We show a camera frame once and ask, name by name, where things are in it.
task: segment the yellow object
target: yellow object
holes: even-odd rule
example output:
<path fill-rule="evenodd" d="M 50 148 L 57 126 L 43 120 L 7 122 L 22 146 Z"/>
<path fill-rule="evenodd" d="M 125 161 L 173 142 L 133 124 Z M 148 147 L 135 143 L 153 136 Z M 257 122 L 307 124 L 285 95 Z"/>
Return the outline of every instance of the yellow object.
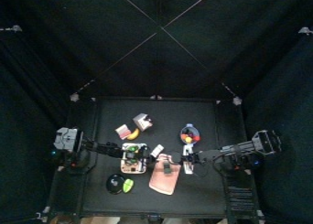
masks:
<path fill-rule="evenodd" d="M 186 141 L 188 144 L 190 144 L 193 142 L 192 137 L 186 137 L 185 141 Z"/>
<path fill-rule="evenodd" d="M 134 140 L 139 136 L 139 128 L 135 128 L 134 132 L 127 136 L 127 140 Z"/>

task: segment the orange object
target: orange object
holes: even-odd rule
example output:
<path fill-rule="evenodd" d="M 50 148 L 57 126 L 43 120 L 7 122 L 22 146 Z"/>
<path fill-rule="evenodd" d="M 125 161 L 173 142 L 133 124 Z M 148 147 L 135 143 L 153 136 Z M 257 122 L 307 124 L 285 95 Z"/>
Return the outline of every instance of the orange object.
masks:
<path fill-rule="evenodd" d="M 189 135 L 185 134 L 185 133 L 181 135 L 181 139 L 182 139 L 182 140 L 185 140 L 188 137 L 189 137 Z"/>

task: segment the black backdrop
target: black backdrop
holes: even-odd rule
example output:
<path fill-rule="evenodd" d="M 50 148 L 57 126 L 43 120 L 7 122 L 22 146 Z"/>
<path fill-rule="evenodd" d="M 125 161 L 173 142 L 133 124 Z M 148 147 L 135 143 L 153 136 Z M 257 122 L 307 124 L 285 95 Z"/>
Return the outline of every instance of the black backdrop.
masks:
<path fill-rule="evenodd" d="M 0 0 L 2 217 L 38 212 L 45 160 L 69 96 L 244 99 L 249 135 L 283 132 L 285 153 L 259 174 L 273 219 L 313 219 L 313 0 Z"/>

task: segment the table surface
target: table surface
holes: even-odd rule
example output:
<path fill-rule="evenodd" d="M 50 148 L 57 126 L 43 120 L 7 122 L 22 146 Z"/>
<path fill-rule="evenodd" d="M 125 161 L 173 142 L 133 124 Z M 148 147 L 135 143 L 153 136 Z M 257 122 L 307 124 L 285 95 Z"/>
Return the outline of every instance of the table surface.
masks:
<path fill-rule="evenodd" d="M 182 152 L 180 131 L 188 123 L 201 134 L 194 152 L 247 140 L 241 108 L 232 101 L 101 99 L 94 107 L 85 106 L 74 104 L 67 126 L 79 126 L 99 143 L 114 142 L 119 146 L 123 143 L 144 143 L 152 149 L 161 144 L 164 153 Z M 154 125 L 133 142 L 122 140 L 115 129 L 126 124 L 134 130 L 133 119 L 139 113 L 150 115 Z M 150 188 L 153 168 L 154 164 L 141 175 L 125 174 L 134 179 L 134 188 L 127 194 L 111 195 L 106 183 L 113 174 L 122 174 L 121 160 L 98 155 L 97 166 L 86 176 L 81 214 L 127 216 L 157 213 L 164 217 L 225 217 L 222 180 L 212 165 L 194 168 L 198 176 L 186 175 L 182 167 L 170 196 Z"/>

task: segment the black curtain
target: black curtain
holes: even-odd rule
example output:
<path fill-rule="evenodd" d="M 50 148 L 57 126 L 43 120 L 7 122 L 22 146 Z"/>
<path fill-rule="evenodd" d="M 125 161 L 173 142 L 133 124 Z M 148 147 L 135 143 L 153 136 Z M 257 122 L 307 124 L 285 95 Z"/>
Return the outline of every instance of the black curtain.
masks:
<path fill-rule="evenodd" d="M 0 22 L 14 25 L 3 17 Z M 27 38 L 12 31 L 0 31 L 0 93 L 0 222 L 12 223 L 31 219 L 46 207 L 50 149 L 69 99 Z"/>
<path fill-rule="evenodd" d="M 312 223 L 313 37 L 303 36 L 245 101 L 249 135 L 281 135 L 283 152 L 257 174 L 263 208 L 280 223 Z"/>

